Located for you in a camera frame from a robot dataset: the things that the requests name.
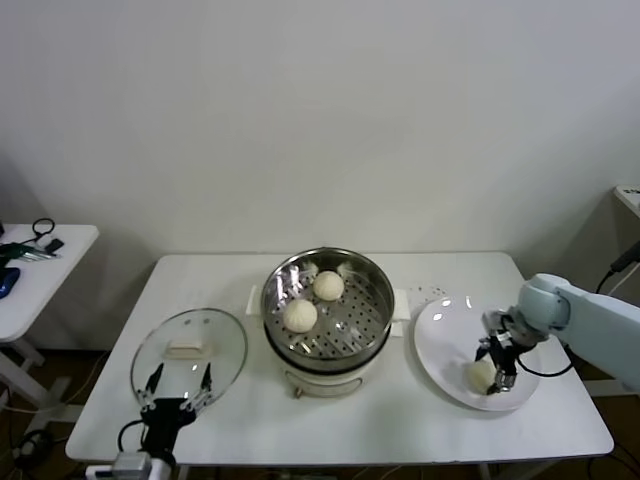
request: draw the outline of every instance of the steamed bun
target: steamed bun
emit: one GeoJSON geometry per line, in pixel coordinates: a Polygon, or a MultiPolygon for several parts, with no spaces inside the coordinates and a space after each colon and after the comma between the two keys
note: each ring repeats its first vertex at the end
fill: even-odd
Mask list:
{"type": "Polygon", "coordinates": [[[482,395],[486,395],[489,387],[493,385],[496,377],[496,367],[490,358],[484,358],[477,362],[470,363],[467,366],[467,379],[476,391],[482,395]]]}
{"type": "Polygon", "coordinates": [[[313,281],[313,293],[321,300],[333,302],[344,292],[344,280],[335,272],[322,272],[313,281]]]}
{"type": "Polygon", "coordinates": [[[308,300],[293,300],[284,309],[283,321],[287,330],[306,333],[318,320],[316,306],[308,300]]]}

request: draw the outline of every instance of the white table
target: white table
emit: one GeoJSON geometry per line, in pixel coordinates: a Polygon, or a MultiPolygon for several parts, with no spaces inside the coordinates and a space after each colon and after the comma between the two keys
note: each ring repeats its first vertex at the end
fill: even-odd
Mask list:
{"type": "MultiPolygon", "coordinates": [[[[5,234],[0,238],[0,243],[22,242],[34,236],[31,225],[5,225],[4,228],[5,234]]],[[[28,368],[32,364],[41,365],[44,358],[21,339],[98,237],[98,229],[92,225],[57,225],[53,235],[64,242],[64,246],[56,252],[60,258],[31,263],[17,260],[9,262],[8,266],[18,267],[21,275],[11,293],[0,300],[0,343],[11,342],[11,347],[25,359],[18,366],[0,353],[0,378],[36,407],[45,409],[34,417],[28,430],[43,428],[51,420],[72,420],[74,412],[76,417],[79,413],[73,408],[52,409],[59,403],[70,379],[57,379],[51,390],[47,391],[31,378],[27,373],[28,368]]],[[[4,406],[5,402],[6,394],[0,398],[0,405],[4,406]]]]}
{"type": "MultiPolygon", "coordinates": [[[[522,277],[501,253],[369,255],[413,307],[432,286],[507,306],[522,277]]],[[[241,319],[249,352],[235,384],[184,428],[174,454],[187,465],[365,465],[506,462],[600,455],[613,441],[575,371],[543,379],[512,413],[476,411],[451,400],[417,363],[410,335],[390,338],[377,375],[338,399],[294,399],[264,332],[244,315],[283,255],[162,258],[87,401],[67,455],[111,461],[120,427],[139,417],[129,386],[134,353],[150,330],[181,311],[218,307],[241,319]]],[[[559,342],[539,346],[544,371],[566,366],[559,342]]],[[[125,448],[138,448],[134,433],[125,448]]]]}

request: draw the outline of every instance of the wire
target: wire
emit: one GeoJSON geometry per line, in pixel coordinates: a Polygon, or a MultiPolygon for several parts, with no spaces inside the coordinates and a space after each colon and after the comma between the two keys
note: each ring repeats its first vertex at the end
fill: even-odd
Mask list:
{"type": "MultiPolygon", "coordinates": [[[[71,401],[73,401],[78,395],[80,395],[84,391],[85,388],[87,388],[87,386],[89,385],[89,382],[93,378],[93,375],[96,373],[96,369],[98,368],[98,365],[100,364],[100,360],[102,360],[108,354],[109,354],[109,352],[104,352],[102,355],[100,355],[98,357],[98,359],[93,364],[93,368],[91,369],[91,373],[87,377],[87,379],[84,382],[84,384],[73,395],[71,395],[67,400],[64,401],[65,404],[68,404],[71,401]]],[[[39,410],[24,410],[22,408],[13,408],[11,406],[9,406],[9,407],[5,406],[4,410],[7,410],[9,412],[15,412],[15,413],[26,413],[26,414],[29,414],[29,415],[35,415],[36,413],[49,412],[51,410],[56,410],[58,408],[60,408],[60,404],[55,405],[53,407],[41,408],[39,410]]]]}
{"type": "Polygon", "coordinates": [[[358,478],[359,476],[361,476],[363,473],[365,473],[367,470],[369,470],[369,467],[365,467],[362,470],[360,470],[358,473],[356,473],[353,477],[351,477],[351,480],[356,480],[356,478],[358,478]]]}
{"type": "Polygon", "coordinates": [[[609,270],[607,272],[607,274],[602,278],[602,280],[600,280],[600,283],[598,284],[598,288],[596,288],[596,293],[600,293],[600,290],[602,290],[602,287],[604,286],[604,283],[609,280],[611,277],[613,277],[613,270],[609,270]]]}
{"type": "Polygon", "coordinates": [[[543,378],[559,377],[560,375],[564,375],[565,373],[567,373],[569,370],[573,368],[573,363],[569,361],[569,365],[564,367],[559,372],[541,373],[541,372],[536,372],[535,370],[531,370],[529,367],[527,367],[524,363],[522,363],[522,360],[520,360],[520,357],[516,357],[516,362],[518,362],[518,365],[520,365],[525,372],[528,372],[528,373],[531,373],[532,375],[537,375],[538,377],[543,377],[543,378]]]}
{"type": "Polygon", "coordinates": [[[127,423],[124,427],[122,427],[120,429],[120,432],[118,433],[118,451],[124,452],[124,448],[122,448],[122,437],[124,436],[124,432],[126,432],[127,429],[133,427],[134,425],[141,424],[143,421],[144,420],[141,420],[141,419],[133,420],[133,421],[127,423]]]}
{"type": "MultiPolygon", "coordinates": [[[[640,474],[638,474],[638,472],[636,472],[631,465],[629,465],[626,461],[622,460],[621,458],[618,458],[611,453],[604,457],[598,457],[598,458],[610,458],[611,460],[615,460],[619,464],[623,465],[627,470],[629,470],[634,477],[640,479],[640,474]]],[[[587,478],[589,478],[589,480],[594,480],[592,469],[593,469],[593,463],[595,462],[595,460],[596,458],[590,458],[589,461],[587,462],[587,478]]]]}
{"type": "Polygon", "coordinates": [[[626,448],[624,445],[622,445],[620,442],[618,442],[617,440],[614,441],[616,447],[620,448],[620,450],[622,450],[624,453],[626,453],[629,458],[631,458],[631,460],[633,460],[633,463],[636,464],[636,466],[638,468],[640,468],[640,460],[638,460],[638,458],[629,451],[628,448],[626,448]]]}
{"type": "Polygon", "coordinates": [[[389,475],[391,475],[393,472],[396,472],[398,470],[400,470],[402,468],[402,465],[398,465],[397,467],[392,468],[391,470],[389,470],[387,473],[385,473],[383,476],[380,477],[380,480],[384,480],[385,478],[387,478],[389,475]]]}
{"type": "Polygon", "coordinates": [[[624,276],[624,278],[623,278],[622,280],[620,280],[618,283],[616,283],[616,284],[615,284],[615,286],[614,286],[611,290],[609,290],[609,293],[607,293],[607,295],[612,295],[612,294],[613,294],[613,292],[615,292],[618,288],[620,288],[624,282],[626,282],[627,280],[629,280],[629,278],[630,278],[634,273],[636,273],[636,271],[637,271],[639,268],[640,268],[640,263],[636,263],[636,266],[635,266],[635,267],[633,267],[633,268],[629,271],[629,273],[627,273],[627,274],[624,276]]]}

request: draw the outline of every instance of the table leg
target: table leg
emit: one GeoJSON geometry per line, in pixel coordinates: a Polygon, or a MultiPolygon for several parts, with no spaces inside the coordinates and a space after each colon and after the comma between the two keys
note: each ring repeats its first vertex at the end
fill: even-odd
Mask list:
{"type": "Polygon", "coordinates": [[[480,472],[480,478],[482,480],[491,480],[491,472],[489,471],[489,464],[481,463],[478,465],[478,470],[480,472]]]}
{"type": "MultiPolygon", "coordinates": [[[[41,366],[44,363],[44,357],[40,355],[40,352],[38,352],[26,340],[18,339],[15,342],[10,343],[9,345],[24,359],[22,365],[20,365],[20,368],[25,372],[28,372],[29,368],[31,368],[31,365],[33,365],[34,363],[37,366],[41,366]]],[[[8,390],[5,390],[4,392],[2,392],[2,395],[0,395],[0,410],[4,408],[8,400],[9,392],[8,390]]]]}
{"type": "Polygon", "coordinates": [[[51,406],[55,398],[27,372],[0,353],[0,379],[36,407],[51,406]]]}
{"type": "Polygon", "coordinates": [[[178,470],[178,480],[187,480],[189,478],[189,467],[181,465],[178,470]]]}
{"type": "Polygon", "coordinates": [[[24,338],[11,342],[11,348],[22,355],[25,360],[31,360],[34,365],[40,367],[44,363],[44,357],[24,338]]]}
{"type": "Polygon", "coordinates": [[[49,422],[75,423],[82,412],[82,406],[65,405],[60,401],[71,383],[71,379],[68,377],[56,378],[51,390],[47,391],[25,370],[13,363],[6,355],[0,353],[0,380],[5,382],[11,390],[28,400],[35,407],[35,410],[40,410],[34,415],[26,432],[44,429],[49,422]]]}

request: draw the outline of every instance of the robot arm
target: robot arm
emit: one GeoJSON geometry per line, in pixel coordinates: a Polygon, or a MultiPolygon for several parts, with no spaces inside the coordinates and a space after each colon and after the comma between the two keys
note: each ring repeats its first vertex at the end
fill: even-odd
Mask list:
{"type": "Polygon", "coordinates": [[[488,312],[483,323],[488,336],[480,341],[477,359],[489,353],[497,368],[488,393],[509,391],[518,356],[549,334],[601,370],[640,389],[638,307],[539,274],[522,286],[518,305],[508,312],[488,312]]]}

